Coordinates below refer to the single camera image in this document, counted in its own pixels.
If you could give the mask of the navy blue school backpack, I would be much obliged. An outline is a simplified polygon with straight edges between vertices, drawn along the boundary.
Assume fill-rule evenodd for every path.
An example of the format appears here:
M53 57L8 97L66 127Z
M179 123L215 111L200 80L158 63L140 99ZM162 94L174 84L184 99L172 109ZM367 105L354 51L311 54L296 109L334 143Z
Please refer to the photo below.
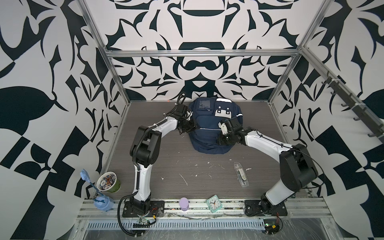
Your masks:
M243 123L243 113L239 105L229 99L200 97L190 103L192 119L197 125L189 133L194 149L203 154L221 155L229 152L232 145L219 145L219 127L223 119L238 118Z

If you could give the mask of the clear plastic bag with eraser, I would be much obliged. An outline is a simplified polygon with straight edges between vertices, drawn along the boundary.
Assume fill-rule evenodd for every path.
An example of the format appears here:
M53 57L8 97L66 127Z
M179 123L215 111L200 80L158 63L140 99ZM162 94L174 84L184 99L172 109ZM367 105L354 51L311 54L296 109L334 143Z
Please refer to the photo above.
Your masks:
M246 171L239 162L234 162L234 168L238 177L238 181L242 188L249 186L249 181L246 175Z

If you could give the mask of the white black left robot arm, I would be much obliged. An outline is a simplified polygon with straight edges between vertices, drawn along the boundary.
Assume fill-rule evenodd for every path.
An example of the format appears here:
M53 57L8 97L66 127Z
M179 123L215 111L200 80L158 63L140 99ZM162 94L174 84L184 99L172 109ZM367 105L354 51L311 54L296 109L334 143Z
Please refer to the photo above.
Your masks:
M130 197L130 203L135 209L149 211L152 168L160 154L162 137L174 130L183 134L195 128L192 110L184 104L176 104L159 122L138 128L130 151L135 166L134 195Z

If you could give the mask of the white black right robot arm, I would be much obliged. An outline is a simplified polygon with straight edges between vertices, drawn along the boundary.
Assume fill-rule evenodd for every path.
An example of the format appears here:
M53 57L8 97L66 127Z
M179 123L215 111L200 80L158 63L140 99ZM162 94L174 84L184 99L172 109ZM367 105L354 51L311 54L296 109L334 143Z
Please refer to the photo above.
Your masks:
M257 149L272 157L280 165L280 180L261 197L260 208L267 213L318 178L315 161L302 144L291 145L263 135L256 129L244 128L237 118L219 123L220 145L236 143Z

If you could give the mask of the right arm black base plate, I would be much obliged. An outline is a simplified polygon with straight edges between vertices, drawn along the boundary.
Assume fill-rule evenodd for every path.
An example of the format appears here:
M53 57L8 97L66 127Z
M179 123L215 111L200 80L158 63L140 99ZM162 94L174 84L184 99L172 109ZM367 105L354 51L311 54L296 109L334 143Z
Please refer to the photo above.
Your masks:
M255 216L274 216L286 217L288 215L285 203L272 205L267 200L245 200L245 215Z

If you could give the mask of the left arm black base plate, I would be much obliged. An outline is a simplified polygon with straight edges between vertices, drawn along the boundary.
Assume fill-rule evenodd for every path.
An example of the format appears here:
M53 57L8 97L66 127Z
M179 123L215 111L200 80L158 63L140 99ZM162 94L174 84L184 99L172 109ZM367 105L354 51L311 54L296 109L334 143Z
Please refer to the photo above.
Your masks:
M155 215L162 217L164 215L164 201L137 201L131 199L125 202L122 216L123 218L150 217Z

